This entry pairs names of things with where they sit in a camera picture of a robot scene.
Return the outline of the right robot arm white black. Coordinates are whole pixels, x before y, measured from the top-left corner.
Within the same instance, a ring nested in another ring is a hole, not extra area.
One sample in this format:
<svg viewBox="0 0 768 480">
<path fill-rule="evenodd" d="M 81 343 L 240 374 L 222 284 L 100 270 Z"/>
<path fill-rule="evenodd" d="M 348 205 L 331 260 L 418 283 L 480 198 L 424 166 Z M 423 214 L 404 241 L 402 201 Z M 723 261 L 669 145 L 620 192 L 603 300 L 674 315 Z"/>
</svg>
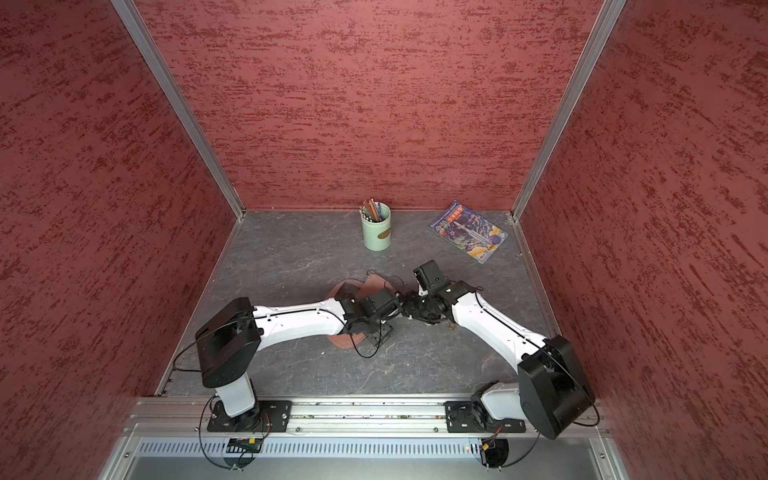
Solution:
<svg viewBox="0 0 768 480">
<path fill-rule="evenodd" d="M 554 440 L 593 407 L 596 397 L 570 341 L 536 333 L 458 281 L 433 292 L 409 292 L 402 314 L 424 323 L 450 321 L 483 340 L 516 372 L 517 386 L 496 383 L 479 394 L 494 420 L 525 420 Z"/>
</svg>

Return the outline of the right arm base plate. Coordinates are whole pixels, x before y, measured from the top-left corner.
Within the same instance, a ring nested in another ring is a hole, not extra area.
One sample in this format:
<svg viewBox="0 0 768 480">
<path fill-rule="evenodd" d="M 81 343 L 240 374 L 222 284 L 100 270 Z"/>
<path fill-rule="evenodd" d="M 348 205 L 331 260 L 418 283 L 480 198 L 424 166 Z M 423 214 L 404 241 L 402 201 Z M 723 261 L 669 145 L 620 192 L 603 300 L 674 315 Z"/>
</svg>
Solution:
<svg viewBox="0 0 768 480">
<path fill-rule="evenodd" d="M 479 402 L 447 401 L 444 403 L 449 433 L 525 433 L 525 422 L 518 419 L 497 420 Z"/>
</svg>

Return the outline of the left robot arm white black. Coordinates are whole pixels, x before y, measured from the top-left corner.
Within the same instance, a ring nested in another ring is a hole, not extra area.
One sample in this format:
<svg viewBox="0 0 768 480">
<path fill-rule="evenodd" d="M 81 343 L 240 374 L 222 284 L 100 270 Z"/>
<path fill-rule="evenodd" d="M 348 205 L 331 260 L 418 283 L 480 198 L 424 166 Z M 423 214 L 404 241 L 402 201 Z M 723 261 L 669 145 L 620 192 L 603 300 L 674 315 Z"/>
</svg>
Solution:
<svg viewBox="0 0 768 480">
<path fill-rule="evenodd" d="M 284 307 L 255 306 L 247 297 L 236 298 L 195 334 L 202 383 L 215 391 L 228 417 L 255 412 L 257 396 L 248 367 L 257 352 L 305 337 L 383 334 L 384 323 L 400 313 L 398 295 L 387 288 L 362 299 L 338 293 Z"/>
</svg>

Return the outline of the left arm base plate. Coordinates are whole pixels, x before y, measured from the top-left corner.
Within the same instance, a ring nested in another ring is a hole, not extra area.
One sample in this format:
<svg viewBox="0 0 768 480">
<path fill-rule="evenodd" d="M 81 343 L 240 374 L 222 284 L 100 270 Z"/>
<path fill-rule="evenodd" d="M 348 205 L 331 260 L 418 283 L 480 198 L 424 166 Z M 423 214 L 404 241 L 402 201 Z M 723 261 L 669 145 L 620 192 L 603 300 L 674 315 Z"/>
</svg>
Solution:
<svg viewBox="0 0 768 480">
<path fill-rule="evenodd" d="M 287 400 L 262 400 L 258 401 L 253 409 L 230 417 L 223 402 L 216 399 L 206 429 L 212 433 L 285 433 L 292 407 L 293 403 Z"/>
</svg>

